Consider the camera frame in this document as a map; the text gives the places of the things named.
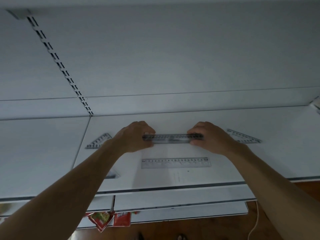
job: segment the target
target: lower shelf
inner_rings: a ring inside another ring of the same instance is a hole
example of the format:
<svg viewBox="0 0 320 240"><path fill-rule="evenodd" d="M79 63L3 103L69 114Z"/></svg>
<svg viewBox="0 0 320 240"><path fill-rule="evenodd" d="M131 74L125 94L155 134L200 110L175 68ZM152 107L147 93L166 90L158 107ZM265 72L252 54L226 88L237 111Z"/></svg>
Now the lower shelf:
<svg viewBox="0 0 320 240"><path fill-rule="evenodd" d="M247 213L248 208L245 202L216 203L171 209L144 210L138 212L138 214L132 214L131 223L174 221L194 218L243 215ZM83 218L78 225L78 229L93 227L95 227L95 225L88 218Z"/></svg>

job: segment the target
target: wooden floor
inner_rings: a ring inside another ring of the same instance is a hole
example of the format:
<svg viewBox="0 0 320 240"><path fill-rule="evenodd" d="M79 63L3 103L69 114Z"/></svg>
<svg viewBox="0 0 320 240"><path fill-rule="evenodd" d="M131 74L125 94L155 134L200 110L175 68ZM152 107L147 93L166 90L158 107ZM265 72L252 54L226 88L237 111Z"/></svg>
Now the wooden floor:
<svg viewBox="0 0 320 240"><path fill-rule="evenodd" d="M320 181L296 185L320 201ZM248 202L248 208L248 215L241 216L133 224L130 227L109 227L102 233L97 229L77 230L71 240L130 240L139 231L146 240L174 240L179 233L184 233L189 240L246 240L257 217L255 202ZM258 226L250 240L282 239L260 206L259 214Z"/></svg>

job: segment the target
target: white cable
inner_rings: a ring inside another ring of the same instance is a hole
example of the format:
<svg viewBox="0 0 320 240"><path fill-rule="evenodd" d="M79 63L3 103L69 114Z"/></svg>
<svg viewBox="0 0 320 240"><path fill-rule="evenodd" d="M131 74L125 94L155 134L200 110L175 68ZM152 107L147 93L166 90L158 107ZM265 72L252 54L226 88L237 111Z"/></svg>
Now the white cable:
<svg viewBox="0 0 320 240"><path fill-rule="evenodd" d="M258 220L259 220L259 207L258 207L258 201L256 201L256 206L257 206L257 220L256 220L256 224L254 225L254 227L251 229L251 231L248 234L248 239L250 238L251 233L254 231L254 229L257 227L258 225Z"/></svg>

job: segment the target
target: person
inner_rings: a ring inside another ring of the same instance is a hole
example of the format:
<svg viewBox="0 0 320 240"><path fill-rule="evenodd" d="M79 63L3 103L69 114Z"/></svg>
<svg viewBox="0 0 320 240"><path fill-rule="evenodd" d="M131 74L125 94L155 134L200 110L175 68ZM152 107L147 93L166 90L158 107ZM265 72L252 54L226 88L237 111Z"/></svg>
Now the person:
<svg viewBox="0 0 320 240"><path fill-rule="evenodd" d="M90 157L26 203L0 225L0 240L66 240L77 228L108 171L124 153L152 147L145 121L135 121L106 141ZM238 169L284 240L320 238L320 203L258 158L247 145L210 122L187 133L203 140L191 145L227 157Z"/></svg>

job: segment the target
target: person's right hand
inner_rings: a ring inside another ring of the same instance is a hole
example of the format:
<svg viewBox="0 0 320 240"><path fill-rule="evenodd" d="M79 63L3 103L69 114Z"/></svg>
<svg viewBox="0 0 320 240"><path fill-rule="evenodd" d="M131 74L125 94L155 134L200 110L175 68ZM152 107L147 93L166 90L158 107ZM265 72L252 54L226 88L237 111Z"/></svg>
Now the person's right hand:
<svg viewBox="0 0 320 240"><path fill-rule="evenodd" d="M192 129L189 129L187 133L199 133L204 136L203 140L192 140L190 142L191 145L199 146L212 153L224 156L239 148L246 147L234 140L223 129L207 121L198 122Z"/></svg>

